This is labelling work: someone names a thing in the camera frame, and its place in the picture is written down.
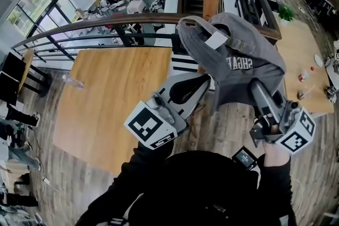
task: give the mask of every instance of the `black jacket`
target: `black jacket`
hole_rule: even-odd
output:
[[[76,226],[94,226],[128,215],[135,225],[295,226],[291,207],[290,161],[281,167],[245,171],[217,153],[191,151],[167,158],[173,143],[151,151],[141,143],[108,191],[97,198]]]

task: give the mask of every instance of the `metal railing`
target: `metal railing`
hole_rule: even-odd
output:
[[[137,44],[133,44],[133,40],[140,38],[161,38],[170,39],[172,42],[173,52],[176,54],[187,55],[186,50],[180,43],[178,34],[158,34],[158,33],[126,33],[127,24],[177,24],[182,18],[188,16],[187,14],[178,13],[144,13],[144,14],[116,14],[114,17],[102,17],[93,20],[84,20],[81,22],[67,24],[58,28],[40,33],[32,36],[18,44],[14,45],[12,49],[24,55],[25,52],[32,48],[34,49],[33,60],[46,61],[74,61],[75,56],[78,54],[78,50],[81,49],[98,49],[98,48],[117,48],[117,47],[135,47]],[[71,31],[84,30],[88,28],[95,28],[101,26],[108,26],[109,29],[115,30],[116,33],[100,34],[100,35],[83,35],[78,37],[71,37],[65,39],[56,39],[56,36],[61,33],[70,33]],[[109,42],[107,44],[98,44],[98,39],[112,38],[120,39],[122,44],[114,44]],[[47,39],[48,41],[39,42],[38,40]],[[71,45],[64,46],[64,43],[73,41],[86,41],[86,45]],[[143,47],[154,46],[153,44],[143,44]]]
[[[253,24],[272,44],[282,38],[268,0],[236,0],[235,7],[239,16]]]

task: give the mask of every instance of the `water bottle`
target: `water bottle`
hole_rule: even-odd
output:
[[[76,87],[78,89],[84,88],[84,83],[75,78],[71,78],[69,75],[63,75],[63,80],[66,84],[72,85],[73,87]]]

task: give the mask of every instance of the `cable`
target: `cable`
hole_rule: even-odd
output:
[[[298,209],[296,211],[296,215],[297,215],[299,210],[300,210],[300,208],[301,208],[302,201],[304,200],[304,188],[303,188],[301,182],[298,179],[295,179],[291,174],[290,174],[290,176],[292,177],[293,180],[295,180],[295,181],[297,181],[299,183],[300,188],[301,188],[301,201],[300,201],[299,207],[298,207]]]
[[[50,185],[56,192],[59,193],[59,204],[60,204],[61,210],[62,210],[62,212],[63,212],[63,214],[64,214],[64,217],[65,217],[66,221],[68,222],[68,224],[69,224],[70,226],[72,226],[72,224],[71,224],[71,222],[68,220],[68,218],[67,218],[67,216],[66,216],[66,213],[65,213],[65,211],[64,211],[64,209],[63,209],[63,206],[62,206],[62,204],[61,204],[61,193],[60,193],[60,191],[57,190],[50,182],[49,182],[49,185]]]
[[[34,132],[34,138],[35,138],[35,140],[37,142],[37,146],[38,146],[40,152],[42,153],[42,149],[41,149],[41,147],[39,145],[39,142],[38,142],[38,139],[37,139],[37,133],[35,132],[35,130],[30,125],[27,125],[27,127]]]

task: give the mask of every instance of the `table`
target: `table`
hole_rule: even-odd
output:
[[[143,0],[133,0],[127,6],[127,13],[142,13],[145,8],[145,3]]]
[[[115,8],[120,7],[120,6],[123,5],[123,4],[124,4],[124,1],[119,1],[119,2],[117,2],[117,3],[113,3],[113,4],[110,6],[110,9],[111,9],[112,11],[114,11]]]
[[[123,126],[140,100],[167,78],[171,48],[92,49],[79,52],[65,85],[53,143],[92,166],[118,174],[138,140]]]
[[[279,15],[274,12],[274,16],[279,23]],[[284,77],[285,93],[288,100],[298,101],[297,92],[305,86],[313,87],[306,97],[299,101],[308,112],[314,116],[333,113],[334,106],[326,95],[325,88],[329,86],[329,81],[325,66],[319,67],[315,63],[314,55],[321,56],[318,45],[312,35],[309,26],[299,20],[293,20],[287,26],[280,26],[282,39],[276,43],[276,47],[285,61],[287,72]],[[314,71],[305,82],[298,80],[298,75],[304,70]]]
[[[157,34],[172,34],[173,32],[168,31],[166,27],[159,29]],[[164,39],[164,38],[156,38],[154,46],[163,46],[163,47],[172,47],[172,40],[171,39]]]
[[[51,76],[51,74],[46,74],[46,73],[40,71],[38,68],[36,68],[35,66],[32,65],[33,56],[34,56],[34,50],[32,48],[29,48],[27,50],[27,52],[25,53],[25,55],[23,56],[23,62],[26,63],[26,65],[25,65],[25,71],[24,71],[22,78],[20,80],[19,91],[24,86],[24,87],[30,89],[31,91],[38,93],[40,97],[44,97],[48,93],[48,90],[51,86],[52,76]],[[33,76],[32,74],[30,74],[29,73],[30,68],[32,70],[36,71],[37,73],[41,74],[44,77],[44,80],[42,81],[42,80],[36,78],[35,76]],[[37,82],[38,84],[40,84],[41,88],[37,89],[37,88],[32,87],[31,85],[26,84],[25,81],[26,81],[27,78],[29,78],[29,79]]]

